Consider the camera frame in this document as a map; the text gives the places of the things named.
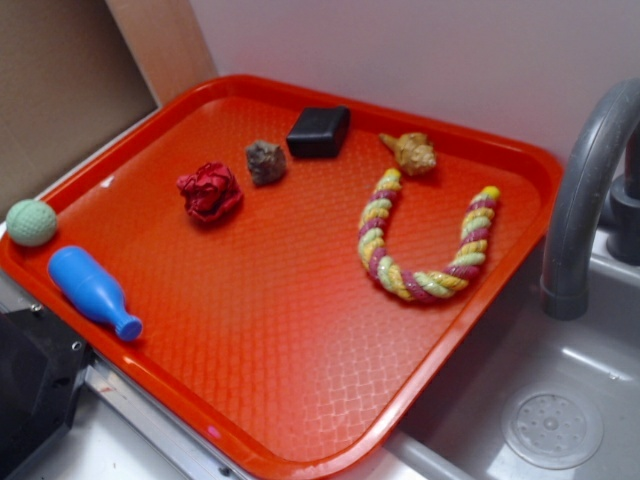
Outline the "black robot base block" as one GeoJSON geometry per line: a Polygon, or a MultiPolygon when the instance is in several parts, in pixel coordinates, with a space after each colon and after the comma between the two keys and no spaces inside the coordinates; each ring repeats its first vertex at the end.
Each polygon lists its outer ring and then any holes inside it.
{"type": "Polygon", "coordinates": [[[16,479],[72,428],[87,341],[36,304],[1,315],[1,477],[16,479]]]}

